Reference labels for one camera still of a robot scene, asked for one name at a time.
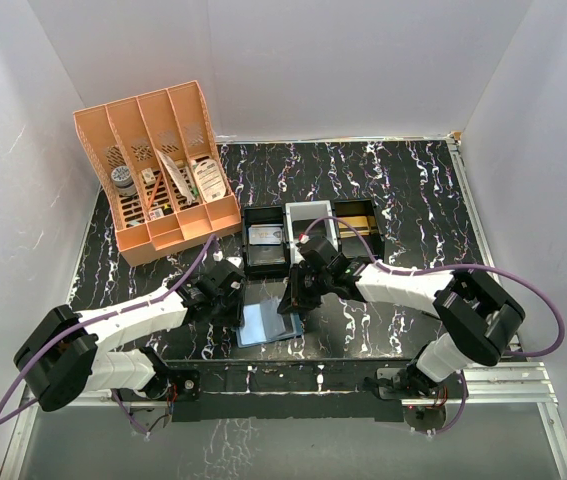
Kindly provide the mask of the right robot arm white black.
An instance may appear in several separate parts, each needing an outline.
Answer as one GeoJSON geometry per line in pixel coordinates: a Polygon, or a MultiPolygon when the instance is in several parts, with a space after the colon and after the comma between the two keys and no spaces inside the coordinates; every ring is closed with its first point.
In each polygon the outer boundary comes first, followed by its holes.
{"type": "Polygon", "coordinates": [[[298,243],[302,259],[290,269],[280,315],[318,308],[322,298],[389,303],[441,321],[445,332],[389,378],[367,386],[409,396],[436,393],[452,374],[471,363],[496,365],[525,318],[522,306],[487,272],[477,268],[419,275],[391,269],[375,258],[348,258],[324,237],[298,243]]]}

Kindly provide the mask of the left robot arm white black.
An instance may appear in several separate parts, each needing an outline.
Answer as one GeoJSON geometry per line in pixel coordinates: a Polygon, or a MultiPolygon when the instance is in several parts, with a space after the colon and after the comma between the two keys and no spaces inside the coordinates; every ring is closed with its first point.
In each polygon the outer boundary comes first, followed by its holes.
{"type": "Polygon", "coordinates": [[[67,304],[48,312],[14,357],[15,366],[45,412],[85,392],[128,389],[150,400],[188,402],[201,393],[200,373],[170,367],[150,347],[124,350],[140,337],[196,322],[227,328],[241,323],[245,276],[239,257],[106,308],[75,312],[67,304]]]}

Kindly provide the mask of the blue leather card holder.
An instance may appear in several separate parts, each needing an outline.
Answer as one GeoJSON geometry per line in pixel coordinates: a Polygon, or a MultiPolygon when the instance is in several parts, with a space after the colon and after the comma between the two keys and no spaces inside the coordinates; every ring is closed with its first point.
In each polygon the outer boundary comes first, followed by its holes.
{"type": "Polygon", "coordinates": [[[237,345],[247,348],[299,337],[303,325],[298,314],[281,315],[278,297],[243,307],[241,324],[237,329],[237,345]]]}

